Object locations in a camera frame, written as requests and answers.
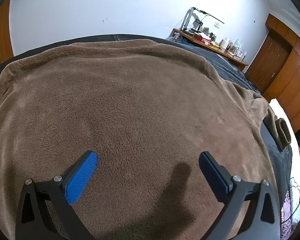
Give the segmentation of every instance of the screw head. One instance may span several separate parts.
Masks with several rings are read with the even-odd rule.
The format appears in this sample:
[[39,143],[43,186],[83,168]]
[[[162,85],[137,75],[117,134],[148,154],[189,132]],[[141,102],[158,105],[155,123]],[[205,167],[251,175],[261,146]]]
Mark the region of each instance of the screw head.
[[27,179],[25,182],[26,185],[30,185],[31,183],[32,183],[32,179]]
[[241,177],[239,175],[234,175],[232,178],[236,182],[240,182],[241,181]]
[[265,185],[267,185],[267,186],[269,186],[269,185],[270,185],[270,182],[269,182],[269,181],[267,181],[266,179],[263,179],[263,180],[262,180],[262,183],[263,183],[263,184],[265,184]]
[[55,182],[59,182],[60,180],[62,180],[62,176],[61,175],[56,175],[56,176],[54,176],[53,180]]

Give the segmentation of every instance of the blanket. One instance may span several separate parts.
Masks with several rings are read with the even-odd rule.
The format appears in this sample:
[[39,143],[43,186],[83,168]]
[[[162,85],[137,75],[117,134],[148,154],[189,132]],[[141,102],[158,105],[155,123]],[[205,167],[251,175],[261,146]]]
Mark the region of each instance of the blanket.
[[198,167],[202,151],[244,180],[268,179],[278,199],[265,117],[284,138],[263,97],[205,58],[150,40],[76,43],[12,62],[0,76],[0,228],[14,239],[27,178],[50,180],[92,150],[98,167],[72,207],[96,239],[199,239],[222,209]]

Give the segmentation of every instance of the ceiling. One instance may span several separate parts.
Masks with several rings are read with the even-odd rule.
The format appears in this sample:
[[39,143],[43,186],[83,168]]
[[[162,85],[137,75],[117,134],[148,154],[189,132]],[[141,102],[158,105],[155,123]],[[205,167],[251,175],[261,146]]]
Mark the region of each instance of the ceiling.
[[270,13],[300,37],[300,13],[291,0],[266,0]]

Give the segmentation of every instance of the dark blue gripper pad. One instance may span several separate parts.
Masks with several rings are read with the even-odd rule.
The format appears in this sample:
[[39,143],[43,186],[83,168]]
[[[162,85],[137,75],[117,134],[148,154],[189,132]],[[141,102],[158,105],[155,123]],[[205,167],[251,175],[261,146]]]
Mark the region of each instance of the dark blue gripper pad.
[[204,152],[199,155],[199,167],[217,200],[226,203],[228,201],[229,186]]
[[94,152],[90,152],[69,182],[65,185],[65,198],[69,205],[78,201],[80,194],[96,168],[97,163],[97,155]]

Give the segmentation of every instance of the textured grip surface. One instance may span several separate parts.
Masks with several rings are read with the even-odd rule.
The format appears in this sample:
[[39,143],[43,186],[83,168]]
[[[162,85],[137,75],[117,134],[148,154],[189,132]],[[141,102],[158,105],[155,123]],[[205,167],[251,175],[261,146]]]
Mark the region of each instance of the textured grip surface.
[[78,201],[81,192],[97,166],[97,162],[97,155],[94,152],[91,152],[66,184],[65,198],[69,205]]
[[205,153],[201,153],[199,156],[199,167],[217,200],[226,203],[228,201],[229,185]]

